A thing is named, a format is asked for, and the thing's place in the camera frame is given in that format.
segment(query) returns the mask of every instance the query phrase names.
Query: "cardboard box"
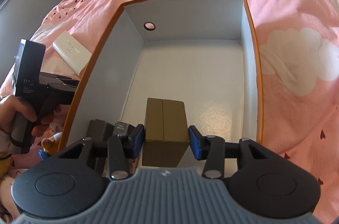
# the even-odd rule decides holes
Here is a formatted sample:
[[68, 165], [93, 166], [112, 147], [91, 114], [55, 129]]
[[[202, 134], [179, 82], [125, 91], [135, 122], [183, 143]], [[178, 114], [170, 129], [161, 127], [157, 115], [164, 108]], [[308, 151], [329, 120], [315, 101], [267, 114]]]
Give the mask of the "cardboard box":
[[184, 103], [147, 99], [145, 129], [142, 165], [175, 168], [189, 146]]

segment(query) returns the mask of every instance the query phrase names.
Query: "open box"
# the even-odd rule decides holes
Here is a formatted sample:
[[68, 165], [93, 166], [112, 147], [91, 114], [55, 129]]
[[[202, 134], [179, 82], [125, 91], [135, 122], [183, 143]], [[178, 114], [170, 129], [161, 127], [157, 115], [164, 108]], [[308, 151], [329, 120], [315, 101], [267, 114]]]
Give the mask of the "open box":
[[[93, 119], [144, 123], [147, 98], [183, 101], [188, 125], [203, 135], [261, 143], [262, 76], [247, 1], [122, 4], [84, 71], [59, 148], [85, 137]], [[188, 149], [179, 167], [201, 172], [203, 164]], [[234, 161], [226, 164], [226, 175], [236, 170]]]

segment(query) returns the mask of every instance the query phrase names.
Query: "hole in box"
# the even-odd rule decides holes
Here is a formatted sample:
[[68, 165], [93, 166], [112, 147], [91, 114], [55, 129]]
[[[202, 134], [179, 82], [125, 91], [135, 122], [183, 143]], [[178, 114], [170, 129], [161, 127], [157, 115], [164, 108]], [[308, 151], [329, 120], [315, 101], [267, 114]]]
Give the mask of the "hole in box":
[[146, 22], [146, 23], [144, 24], [144, 28], [145, 28], [146, 30], [155, 30], [155, 25], [154, 25], [153, 23], [151, 23], [151, 22]]

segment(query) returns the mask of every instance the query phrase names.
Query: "pink bedsheet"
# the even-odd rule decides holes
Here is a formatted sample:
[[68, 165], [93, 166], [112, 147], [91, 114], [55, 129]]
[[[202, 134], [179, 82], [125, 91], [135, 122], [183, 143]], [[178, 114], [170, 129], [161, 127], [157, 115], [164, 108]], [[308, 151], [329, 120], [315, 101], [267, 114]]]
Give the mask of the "pink bedsheet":
[[[92, 52], [125, 1], [60, 2], [32, 38], [47, 46], [42, 70], [75, 76], [53, 40], [67, 30]], [[331, 223], [339, 216], [339, 0], [248, 1], [264, 73], [263, 143], [318, 179], [321, 199], [314, 214]], [[0, 92], [11, 92], [10, 75]], [[39, 148], [16, 167], [36, 163]]]

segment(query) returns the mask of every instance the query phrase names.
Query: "black round knob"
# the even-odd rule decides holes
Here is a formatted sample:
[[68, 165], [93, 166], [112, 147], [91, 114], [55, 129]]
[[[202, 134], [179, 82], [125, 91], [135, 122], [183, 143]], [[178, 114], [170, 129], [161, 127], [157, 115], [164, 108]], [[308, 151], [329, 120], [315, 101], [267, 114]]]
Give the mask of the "black round knob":
[[41, 176], [35, 182], [35, 187], [42, 195], [60, 196], [70, 192], [75, 186], [75, 180], [66, 173], [50, 173]]
[[317, 180], [282, 158], [246, 164], [229, 179], [228, 190], [239, 205], [268, 218], [301, 216], [320, 198]]
[[15, 204], [38, 218], [65, 218], [93, 206], [106, 184], [78, 159], [52, 156], [18, 176], [12, 186]]

